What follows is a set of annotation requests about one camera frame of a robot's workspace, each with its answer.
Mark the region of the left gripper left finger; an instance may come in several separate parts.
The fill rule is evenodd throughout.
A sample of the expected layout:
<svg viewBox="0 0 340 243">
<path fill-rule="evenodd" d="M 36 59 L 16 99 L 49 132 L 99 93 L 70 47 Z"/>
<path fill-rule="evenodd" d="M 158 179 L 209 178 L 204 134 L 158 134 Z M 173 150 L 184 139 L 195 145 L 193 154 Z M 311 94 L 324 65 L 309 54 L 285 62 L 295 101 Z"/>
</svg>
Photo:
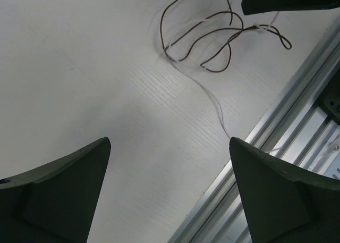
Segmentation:
<svg viewBox="0 0 340 243">
<path fill-rule="evenodd" d="M 1 242 L 87 242 L 111 143 L 1 179 Z"/>
</svg>

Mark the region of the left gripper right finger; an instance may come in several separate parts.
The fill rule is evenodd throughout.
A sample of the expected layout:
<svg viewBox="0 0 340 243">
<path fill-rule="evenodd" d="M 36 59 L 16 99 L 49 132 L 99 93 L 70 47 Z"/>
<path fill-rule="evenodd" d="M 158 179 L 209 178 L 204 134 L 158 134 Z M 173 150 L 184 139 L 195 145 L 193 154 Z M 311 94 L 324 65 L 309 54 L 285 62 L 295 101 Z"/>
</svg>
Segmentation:
<svg viewBox="0 0 340 243">
<path fill-rule="evenodd" d="M 253 242 L 339 242 L 339 180 L 231 138 L 229 152 Z"/>
</svg>

